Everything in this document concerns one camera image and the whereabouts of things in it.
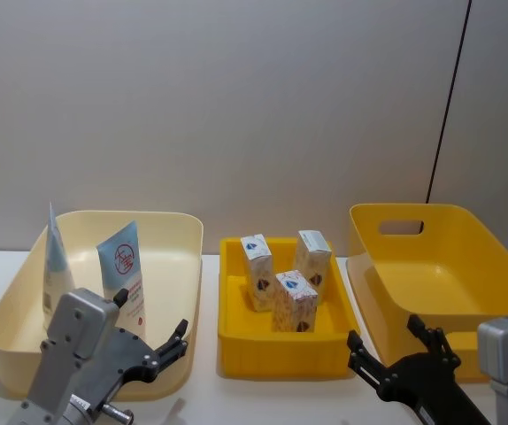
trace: table surface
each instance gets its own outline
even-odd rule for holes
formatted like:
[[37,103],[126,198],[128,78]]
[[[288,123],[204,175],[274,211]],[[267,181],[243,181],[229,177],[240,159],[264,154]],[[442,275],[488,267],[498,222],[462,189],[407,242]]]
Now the table surface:
[[[26,259],[27,252],[0,251],[0,298]],[[350,301],[362,329],[362,337],[375,350],[358,312],[346,273],[346,259],[339,267]],[[217,375],[217,310],[219,256],[203,256],[203,281],[199,310],[196,356],[189,380],[177,392],[158,401],[118,403],[135,413],[136,425],[319,424],[408,425],[419,423],[406,406],[383,403],[360,378],[329,382],[250,382]],[[473,402],[496,423],[495,396],[487,384],[463,385]],[[7,422],[19,402],[4,398],[0,385],[0,425]],[[108,418],[99,424],[115,424]]]

